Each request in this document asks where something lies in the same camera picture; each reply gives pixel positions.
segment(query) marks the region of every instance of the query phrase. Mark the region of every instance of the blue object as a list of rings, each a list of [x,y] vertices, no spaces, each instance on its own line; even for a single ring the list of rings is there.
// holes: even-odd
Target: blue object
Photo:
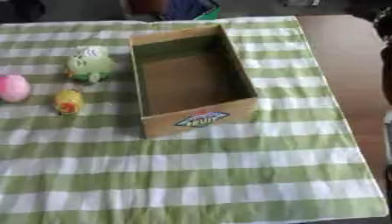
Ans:
[[[208,0],[171,0],[161,16],[163,20],[192,20],[213,7]]]

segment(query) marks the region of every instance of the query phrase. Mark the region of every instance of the open cardboard box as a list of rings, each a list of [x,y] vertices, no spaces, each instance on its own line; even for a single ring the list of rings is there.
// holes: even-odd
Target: open cardboard box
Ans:
[[[257,93],[219,25],[130,38],[145,137],[248,122]]]

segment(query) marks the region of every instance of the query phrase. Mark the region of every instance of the toy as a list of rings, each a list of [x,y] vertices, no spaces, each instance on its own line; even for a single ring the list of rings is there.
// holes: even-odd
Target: toy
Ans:
[[[0,98],[6,102],[21,102],[29,96],[29,82],[17,74],[0,76]]]
[[[116,63],[109,57],[108,49],[90,46],[79,50],[67,62],[68,77],[87,84],[94,84],[110,76]]]
[[[73,89],[62,90],[54,98],[54,107],[62,115],[77,114],[83,105],[81,93]]]

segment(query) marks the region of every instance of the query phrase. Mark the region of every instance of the box label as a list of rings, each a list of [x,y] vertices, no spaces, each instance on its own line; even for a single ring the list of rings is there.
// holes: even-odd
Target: box label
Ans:
[[[229,116],[228,113],[221,112],[210,112],[202,115],[194,115],[176,123],[176,126],[203,128],[227,116]]]

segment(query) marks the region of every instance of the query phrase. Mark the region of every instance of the tablecloth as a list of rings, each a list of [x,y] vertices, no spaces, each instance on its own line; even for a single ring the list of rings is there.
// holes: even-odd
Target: tablecloth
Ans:
[[[130,35],[222,24],[259,92],[251,120],[141,139]],[[80,46],[119,64],[53,110]],[[382,193],[294,17],[3,24],[0,73],[32,86],[0,105],[0,221],[298,223],[387,214]]]

